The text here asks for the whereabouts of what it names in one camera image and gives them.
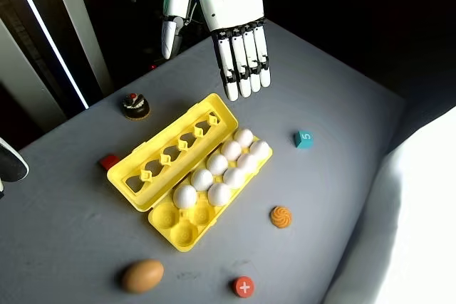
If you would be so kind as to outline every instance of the orange swirl cookie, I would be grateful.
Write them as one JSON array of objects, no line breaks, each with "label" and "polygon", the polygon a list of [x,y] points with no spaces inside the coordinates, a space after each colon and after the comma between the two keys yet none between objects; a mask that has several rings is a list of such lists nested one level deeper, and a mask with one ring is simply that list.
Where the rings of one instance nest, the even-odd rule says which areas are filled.
[{"label": "orange swirl cookie", "polygon": [[271,211],[271,222],[279,228],[286,228],[291,224],[291,212],[284,206],[276,206]]}]

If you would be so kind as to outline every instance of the table surface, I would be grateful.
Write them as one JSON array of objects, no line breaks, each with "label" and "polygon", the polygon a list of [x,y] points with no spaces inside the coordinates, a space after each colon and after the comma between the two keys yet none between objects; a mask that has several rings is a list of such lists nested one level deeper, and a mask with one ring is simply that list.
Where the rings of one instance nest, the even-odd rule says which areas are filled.
[{"label": "table surface", "polygon": [[[272,84],[226,100],[212,41],[129,84],[21,151],[24,180],[0,201],[0,303],[237,303],[229,282],[254,279],[250,303],[318,303],[331,281],[403,109],[403,101],[274,23],[266,38]],[[142,93],[151,115],[119,104]],[[274,155],[188,253],[172,247],[110,184],[98,160],[127,155],[210,93]],[[310,150],[297,130],[314,133]],[[276,205],[293,223],[269,221]],[[124,293],[129,263],[160,259],[161,283]]]}]

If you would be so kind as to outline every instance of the teal cube with number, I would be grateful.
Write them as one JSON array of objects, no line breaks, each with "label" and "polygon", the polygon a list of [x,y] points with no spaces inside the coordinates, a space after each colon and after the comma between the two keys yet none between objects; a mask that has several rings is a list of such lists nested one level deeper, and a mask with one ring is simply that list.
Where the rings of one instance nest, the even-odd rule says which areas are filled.
[{"label": "teal cube with number", "polygon": [[314,145],[314,135],[309,131],[298,131],[294,134],[294,142],[299,149],[310,149]]}]

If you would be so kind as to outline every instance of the egg carton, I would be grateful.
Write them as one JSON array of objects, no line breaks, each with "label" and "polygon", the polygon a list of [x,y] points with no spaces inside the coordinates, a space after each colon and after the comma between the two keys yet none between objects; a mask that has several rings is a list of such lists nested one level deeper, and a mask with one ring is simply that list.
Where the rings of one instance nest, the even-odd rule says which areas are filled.
[{"label": "egg carton", "polygon": [[[198,193],[194,208],[178,209],[172,193],[177,184],[188,182],[193,170],[204,167],[224,141],[233,138],[237,127],[222,99],[211,94],[111,167],[108,179],[138,211],[153,208],[150,223],[179,251],[189,251],[229,204],[210,206],[207,193]],[[258,164],[257,171],[266,160]],[[230,203],[244,185],[232,193]]]},{"label": "egg carton", "polygon": [[[225,141],[233,140],[230,135]],[[213,152],[221,153],[221,146]],[[249,148],[242,149],[242,154],[249,153]],[[210,155],[201,159],[194,171],[205,169]],[[269,148],[265,159],[260,160],[252,173],[245,175],[244,183],[238,189],[231,190],[229,202],[224,206],[212,206],[207,198],[207,192],[197,192],[197,203],[189,209],[179,209],[173,201],[174,191],[182,185],[191,184],[191,174],[188,174],[179,184],[169,190],[166,195],[155,205],[149,213],[149,222],[152,224],[178,251],[187,252],[199,241],[207,230],[217,222],[217,218],[241,193],[245,186],[255,177],[267,160],[272,156],[272,149]],[[229,167],[236,167],[237,162],[229,162]],[[223,176],[213,176],[215,183],[222,183]]]}]

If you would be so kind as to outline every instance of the white led light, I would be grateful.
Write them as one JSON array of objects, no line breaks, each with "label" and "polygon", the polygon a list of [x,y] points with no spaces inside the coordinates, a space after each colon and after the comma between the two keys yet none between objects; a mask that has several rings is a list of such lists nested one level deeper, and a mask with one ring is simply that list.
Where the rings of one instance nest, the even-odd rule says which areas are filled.
[{"label": "white led light", "polygon": [[49,45],[51,45],[51,48],[52,48],[53,52],[56,54],[58,61],[62,65],[62,68],[65,71],[66,76],[70,80],[71,85],[73,86],[74,90],[78,94],[79,99],[81,99],[81,102],[82,102],[84,108],[88,109],[88,105],[87,105],[86,99],[84,99],[81,91],[79,90],[78,85],[76,85],[76,82],[74,81],[73,76],[71,75],[68,67],[65,64],[65,61],[63,60],[60,52],[58,51],[57,46],[54,43],[54,41],[53,41],[49,31],[48,31],[48,28],[46,28],[46,25],[44,24],[43,19],[41,18],[40,13],[38,12],[38,9],[35,6],[35,3],[33,2],[33,0],[27,0],[27,2],[29,4],[33,14],[35,15],[35,18],[38,21],[38,24],[40,24],[41,30],[43,30],[44,35],[46,36],[46,38],[47,38],[47,40],[49,42]]}]

